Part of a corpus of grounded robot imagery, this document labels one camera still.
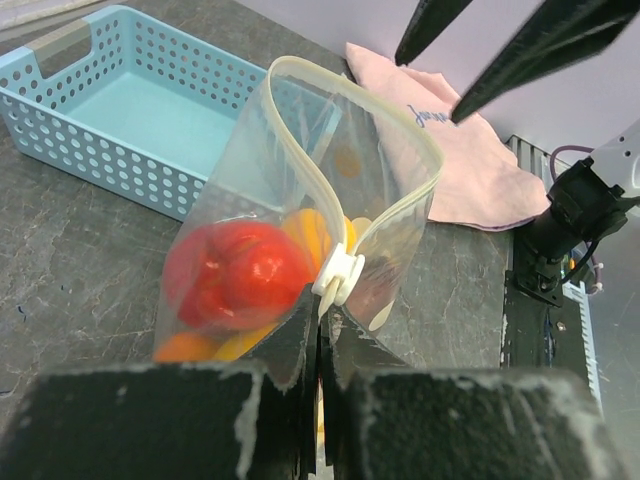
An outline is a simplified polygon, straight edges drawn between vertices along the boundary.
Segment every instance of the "clear plastic bag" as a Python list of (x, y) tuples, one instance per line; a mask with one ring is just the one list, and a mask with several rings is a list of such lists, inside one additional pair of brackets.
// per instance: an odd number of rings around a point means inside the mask
[[(392, 162), (416, 157), (429, 181), (403, 196)], [(380, 323), (441, 163), (395, 107), (308, 61), (276, 60), (167, 256), (156, 360), (239, 358), (308, 283), (321, 311), (346, 302), (365, 327)]]

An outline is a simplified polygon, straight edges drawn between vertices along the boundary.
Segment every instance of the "table surface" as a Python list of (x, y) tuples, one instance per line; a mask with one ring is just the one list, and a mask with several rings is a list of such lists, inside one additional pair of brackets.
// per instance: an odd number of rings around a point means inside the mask
[[(127, 4), (262, 67), (287, 54), (347, 68), (230, 0)], [(19, 154), (4, 124), (0, 164), (1, 431), (43, 370), (149, 358), (158, 279), (180, 225)], [(392, 312), (402, 328), (381, 339), (415, 366), (498, 366), (508, 250), (508, 234), (428, 225)]]

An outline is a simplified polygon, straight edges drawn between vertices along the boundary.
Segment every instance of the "pink cloth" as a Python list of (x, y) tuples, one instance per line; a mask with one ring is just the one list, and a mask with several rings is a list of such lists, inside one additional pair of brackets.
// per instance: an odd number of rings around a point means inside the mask
[[(460, 96), (441, 74), (396, 67), (391, 60), (347, 44), (347, 62), (356, 81), (402, 110), (424, 128), (444, 152), (444, 167), (436, 187), (429, 219), (481, 230), (508, 230), (529, 221), (549, 206), (542, 181), (518, 168), (491, 125), (474, 114), (459, 126), (449, 112)], [(396, 155), (380, 132), (405, 192), (424, 182), (416, 178), (416, 159)]]

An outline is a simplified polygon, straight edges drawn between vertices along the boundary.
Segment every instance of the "plastic basket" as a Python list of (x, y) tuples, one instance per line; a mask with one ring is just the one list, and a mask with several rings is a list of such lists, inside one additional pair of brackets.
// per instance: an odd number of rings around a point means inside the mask
[[(43, 78), (44, 61), (89, 38), (87, 55)], [(22, 153), (183, 220), (264, 76), (147, 15), (111, 6), (0, 57), (0, 108)], [(328, 140), (316, 139), (318, 148)], [(218, 207), (240, 197), (268, 208), (233, 189), (220, 190)]]

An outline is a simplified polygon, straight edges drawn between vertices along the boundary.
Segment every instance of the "basket handle hole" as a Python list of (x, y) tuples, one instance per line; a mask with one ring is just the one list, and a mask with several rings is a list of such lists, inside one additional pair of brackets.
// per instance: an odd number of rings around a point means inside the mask
[(91, 53), (91, 27), (76, 20), (27, 44), (43, 79), (59, 73)]
[(91, 53), (91, 38), (87, 37), (51, 57), (38, 60), (43, 79), (47, 79), (82, 60)]

